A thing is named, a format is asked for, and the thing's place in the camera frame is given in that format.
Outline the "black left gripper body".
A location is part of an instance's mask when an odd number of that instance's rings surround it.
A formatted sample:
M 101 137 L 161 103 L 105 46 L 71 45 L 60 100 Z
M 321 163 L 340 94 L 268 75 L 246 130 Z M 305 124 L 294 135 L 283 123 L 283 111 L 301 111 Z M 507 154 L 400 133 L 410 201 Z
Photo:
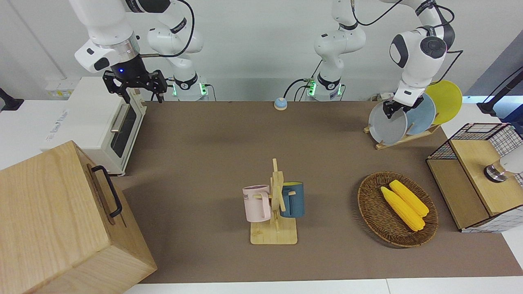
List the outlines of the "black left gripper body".
M 408 112 L 412 108 L 416 108 L 416 106 L 415 105 L 413 105 L 413 106 L 404 105 L 395 100 L 390 101 L 390 115 L 393 115 L 394 113 L 396 113 L 397 111 L 400 111 L 400 110 L 402 110 L 404 112 Z

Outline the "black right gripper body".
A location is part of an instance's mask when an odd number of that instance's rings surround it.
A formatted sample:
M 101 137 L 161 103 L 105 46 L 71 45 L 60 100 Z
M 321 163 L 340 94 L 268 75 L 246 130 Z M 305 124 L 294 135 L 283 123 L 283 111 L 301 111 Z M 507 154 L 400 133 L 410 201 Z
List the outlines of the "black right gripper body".
M 168 84 L 162 71 L 156 69 L 149 72 L 140 55 L 110 68 L 103 73 L 102 79 L 107 90 L 112 94 L 123 95 L 126 89 L 146 89 L 157 96 L 162 96 L 168 91 Z

